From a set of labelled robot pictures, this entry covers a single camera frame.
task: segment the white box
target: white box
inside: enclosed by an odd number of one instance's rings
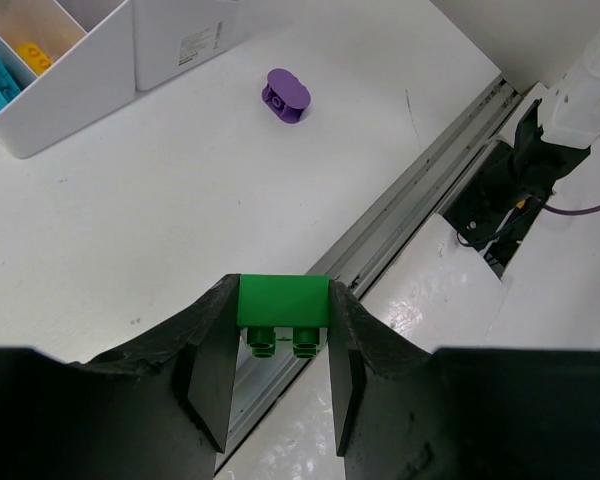
[[[0,141],[14,156],[30,157],[133,101],[131,1],[90,0],[95,16],[85,22],[72,12],[82,0],[60,1],[88,33],[0,111]]]
[[[235,0],[134,0],[136,85],[148,90],[231,46]]]

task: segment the purple lego brick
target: purple lego brick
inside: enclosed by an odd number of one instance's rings
[[[264,103],[283,122],[298,123],[302,112],[311,103],[309,90],[291,72],[282,68],[271,70],[267,82],[262,91]]]

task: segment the white table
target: white table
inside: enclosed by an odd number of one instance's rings
[[[517,119],[503,135],[511,141]],[[600,204],[600,141],[556,184],[551,204]],[[428,351],[440,346],[600,349],[600,213],[542,212],[502,281],[434,216],[364,299],[377,318]],[[217,480],[344,480],[335,456],[328,354],[321,353]]]
[[[306,272],[498,75],[427,0],[243,13],[221,57],[29,160],[0,147],[0,345],[87,361],[226,273]],[[298,125],[260,99],[276,67],[312,93]]]

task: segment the yellow block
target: yellow block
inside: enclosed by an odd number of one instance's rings
[[[18,47],[16,52],[38,76],[51,66],[51,59],[35,43],[26,43]]]

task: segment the white wall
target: white wall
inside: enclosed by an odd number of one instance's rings
[[[432,0],[518,91],[556,83],[600,28],[600,0]]]

